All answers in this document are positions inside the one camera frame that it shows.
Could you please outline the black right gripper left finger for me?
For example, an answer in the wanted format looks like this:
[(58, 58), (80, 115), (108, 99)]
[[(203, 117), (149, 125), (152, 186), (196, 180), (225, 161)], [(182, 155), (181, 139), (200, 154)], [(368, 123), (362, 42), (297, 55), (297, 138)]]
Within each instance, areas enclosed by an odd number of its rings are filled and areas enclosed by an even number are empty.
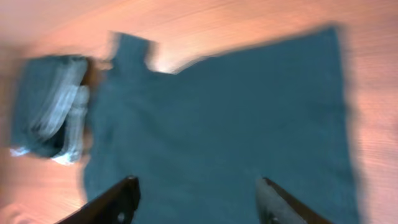
[(58, 224), (130, 224), (140, 199), (139, 179), (127, 176)]

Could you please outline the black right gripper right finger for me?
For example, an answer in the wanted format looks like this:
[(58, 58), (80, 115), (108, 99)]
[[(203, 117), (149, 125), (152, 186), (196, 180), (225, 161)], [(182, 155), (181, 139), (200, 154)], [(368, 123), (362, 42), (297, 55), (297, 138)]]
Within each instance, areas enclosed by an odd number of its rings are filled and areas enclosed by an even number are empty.
[(262, 224), (331, 224), (268, 178), (256, 182), (256, 207)]

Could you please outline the dark teal t-shirt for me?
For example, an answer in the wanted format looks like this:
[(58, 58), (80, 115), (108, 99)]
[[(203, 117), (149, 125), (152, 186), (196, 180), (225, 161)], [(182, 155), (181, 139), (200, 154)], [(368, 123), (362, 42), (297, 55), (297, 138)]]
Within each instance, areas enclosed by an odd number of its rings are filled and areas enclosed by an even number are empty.
[(257, 223), (267, 177), (333, 223), (359, 222), (336, 27), (150, 70), (150, 42), (118, 34), (98, 87), (84, 188), (139, 179), (135, 223)]

